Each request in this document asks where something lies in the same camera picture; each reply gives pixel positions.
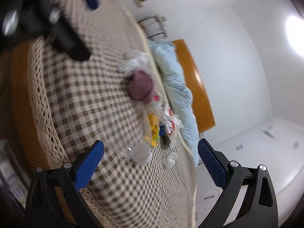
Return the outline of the black metal side rack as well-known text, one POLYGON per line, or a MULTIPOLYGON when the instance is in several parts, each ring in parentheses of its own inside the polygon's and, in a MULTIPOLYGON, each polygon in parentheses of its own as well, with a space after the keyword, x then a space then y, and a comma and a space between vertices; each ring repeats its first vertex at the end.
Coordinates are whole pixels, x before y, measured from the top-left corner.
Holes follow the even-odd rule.
POLYGON ((138 24, 144 30, 147 39, 158 41, 167 39, 167 33, 161 19, 154 15, 138 21, 138 24))

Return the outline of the yellow snack packet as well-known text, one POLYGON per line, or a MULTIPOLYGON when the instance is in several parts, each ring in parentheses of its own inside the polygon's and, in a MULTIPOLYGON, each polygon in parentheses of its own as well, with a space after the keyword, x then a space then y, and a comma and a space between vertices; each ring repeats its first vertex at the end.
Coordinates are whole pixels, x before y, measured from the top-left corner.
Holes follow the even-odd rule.
POLYGON ((144 120, 144 130, 144 140, 152 147, 156 147, 160 139, 160 126, 158 116, 148 113, 144 120))

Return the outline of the red blue snack wrapper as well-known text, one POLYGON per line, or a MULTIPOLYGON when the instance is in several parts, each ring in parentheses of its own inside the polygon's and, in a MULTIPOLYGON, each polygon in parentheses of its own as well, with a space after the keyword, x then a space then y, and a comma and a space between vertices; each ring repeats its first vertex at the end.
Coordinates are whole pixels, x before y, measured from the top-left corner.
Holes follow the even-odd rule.
POLYGON ((165 136, 166 134, 166 127, 164 123, 160 123, 159 125, 159 135, 160 136, 165 136))

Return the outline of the clear plastic water bottle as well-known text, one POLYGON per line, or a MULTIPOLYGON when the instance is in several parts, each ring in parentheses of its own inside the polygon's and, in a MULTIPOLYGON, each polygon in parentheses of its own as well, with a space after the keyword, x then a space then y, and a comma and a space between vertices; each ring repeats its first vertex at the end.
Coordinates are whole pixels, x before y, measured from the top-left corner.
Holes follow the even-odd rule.
POLYGON ((132 143, 116 140, 105 142, 104 144, 117 155, 133 160, 138 165, 144 166, 149 164, 153 158, 150 145, 142 139, 132 143))

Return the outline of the lined trash bin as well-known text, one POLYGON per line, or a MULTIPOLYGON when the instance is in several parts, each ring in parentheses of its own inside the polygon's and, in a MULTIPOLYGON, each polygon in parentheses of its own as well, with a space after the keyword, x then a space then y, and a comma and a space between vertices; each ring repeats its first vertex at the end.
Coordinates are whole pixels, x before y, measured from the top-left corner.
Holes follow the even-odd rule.
POLYGON ((12 195, 25 208, 29 187, 23 173, 24 171, 10 149, 8 141, 1 139, 1 174, 12 195))

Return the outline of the white built-in wardrobe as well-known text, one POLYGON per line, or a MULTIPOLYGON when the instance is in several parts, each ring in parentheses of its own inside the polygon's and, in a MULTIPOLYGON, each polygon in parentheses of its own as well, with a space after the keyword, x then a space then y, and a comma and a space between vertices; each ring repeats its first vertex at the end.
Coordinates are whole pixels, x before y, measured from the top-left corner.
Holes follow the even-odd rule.
MULTIPOLYGON (((303 125, 272 117, 220 144, 212 144, 230 161, 243 167, 263 164, 271 176, 278 204, 278 227, 295 211, 303 196, 303 125)), ((196 224, 204 220, 222 189, 215 186, 205 166, 197 168, 196 224)))

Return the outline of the light blue duvet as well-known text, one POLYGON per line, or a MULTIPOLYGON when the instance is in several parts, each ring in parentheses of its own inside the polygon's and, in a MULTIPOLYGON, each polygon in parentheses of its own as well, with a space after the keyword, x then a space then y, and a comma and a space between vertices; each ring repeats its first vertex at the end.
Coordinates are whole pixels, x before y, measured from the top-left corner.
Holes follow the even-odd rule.
POLYGON ((149 41, 148 45, 159 69, 171 109, 182 122, 180 134, 192 151, 194 163, 198 165, 200 156, 197 146, 200 134, 192 109, 193 95, 186 85, 183 68, 176 54, 176 46, 168 40, 149 41))

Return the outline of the white plastic bottle cap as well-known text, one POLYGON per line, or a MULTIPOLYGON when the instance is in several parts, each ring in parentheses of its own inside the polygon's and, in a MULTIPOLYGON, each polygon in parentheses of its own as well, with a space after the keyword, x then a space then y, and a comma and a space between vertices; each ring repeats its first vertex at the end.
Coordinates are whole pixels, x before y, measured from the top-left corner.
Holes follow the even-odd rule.
POLYGON ((168 154, 166 154, 163 159, 162 159, 162 164, 166 167, 166 168, 172 168, 174 167, 175 163, 177 160, 177 154, 174 152, 169 152, 168 154))

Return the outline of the brown checkered bedspread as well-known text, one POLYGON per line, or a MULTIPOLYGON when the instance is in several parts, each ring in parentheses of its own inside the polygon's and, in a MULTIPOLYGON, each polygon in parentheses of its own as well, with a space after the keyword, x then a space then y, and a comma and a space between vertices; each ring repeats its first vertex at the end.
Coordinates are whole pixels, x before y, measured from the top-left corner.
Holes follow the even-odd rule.
MULTIPOLYGON (((133 142, 143 128, 117 71, 125 53, 149 53, 144 33, 117 0, 100 0, 90 11, 85 0, 52 0, 91 51, 84 63, 54 50, 44 38, 29 51, 28 85, 40 146, 51 167, 73 161, 95 141, 133 142)), ((140 166, 106 147, 81 195, 104 227, 194 227, 196 165, 177 135, 177 161, 166 168, 164 140, 140 166)))

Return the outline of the clear disposable plastic glove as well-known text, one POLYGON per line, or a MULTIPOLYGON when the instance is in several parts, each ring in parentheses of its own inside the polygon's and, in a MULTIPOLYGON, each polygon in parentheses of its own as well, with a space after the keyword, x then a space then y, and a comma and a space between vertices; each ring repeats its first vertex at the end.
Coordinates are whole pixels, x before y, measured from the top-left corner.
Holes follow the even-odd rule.
POLYGON ((118 64, 117 70, 125 76, 129 76, 137 70, 151 74, 148 64, 149 60, 146 53, 132 50, 124 55, 124 60, 118 64))

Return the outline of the purple towel cloth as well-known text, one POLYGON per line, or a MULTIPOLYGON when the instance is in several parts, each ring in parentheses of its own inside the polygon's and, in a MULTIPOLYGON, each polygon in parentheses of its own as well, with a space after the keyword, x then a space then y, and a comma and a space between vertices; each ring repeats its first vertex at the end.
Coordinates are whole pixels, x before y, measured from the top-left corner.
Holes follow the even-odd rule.
POLYGON ((152 77, 143 70, 136 70, 126 78, 126 89, 132 99, 150 104, 156 94, 152 77))

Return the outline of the red white snack wrapper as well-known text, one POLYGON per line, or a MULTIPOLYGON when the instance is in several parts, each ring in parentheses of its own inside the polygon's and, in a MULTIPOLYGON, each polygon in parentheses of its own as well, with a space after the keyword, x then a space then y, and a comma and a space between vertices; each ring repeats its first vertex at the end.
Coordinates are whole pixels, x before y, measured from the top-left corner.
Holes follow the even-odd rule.
POLYGON ((175 115, 172 109, 168 106, 164 107, 164 123, 168 136, 175 135, 182 126, 181 120, 175 115))

